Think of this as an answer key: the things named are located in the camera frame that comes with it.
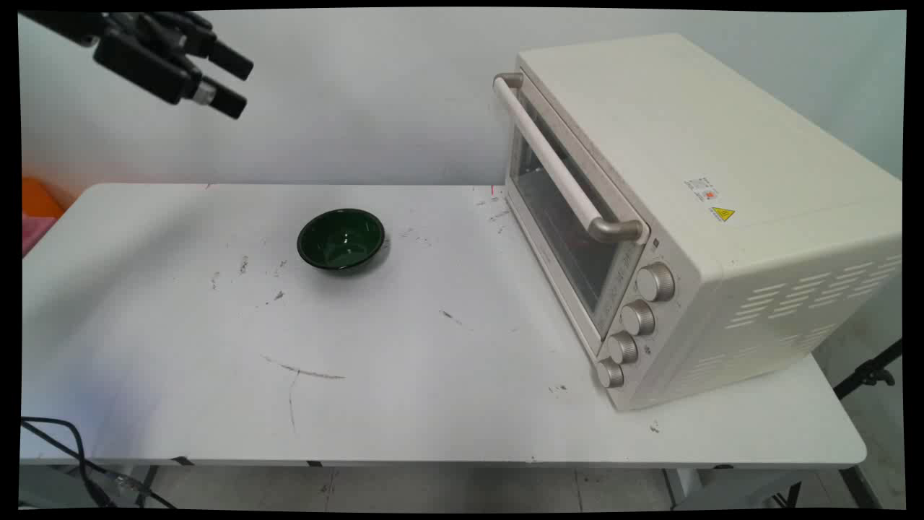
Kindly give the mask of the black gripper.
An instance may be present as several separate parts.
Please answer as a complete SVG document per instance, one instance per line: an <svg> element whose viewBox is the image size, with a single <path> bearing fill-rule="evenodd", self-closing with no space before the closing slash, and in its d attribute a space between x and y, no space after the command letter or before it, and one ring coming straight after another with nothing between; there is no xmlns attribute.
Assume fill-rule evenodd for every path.
<svg viewBox="0 0 924 520"><path fill-rule="evenodd" d="M97 44L93 60L162 102L189 100L238 119L248 100L202 73L201 57L235 78L250 76L253 62L219 40L212 23L195 12L19 11L47 30L83 47ZM159 56L149 48L158 47Z"/></svg>

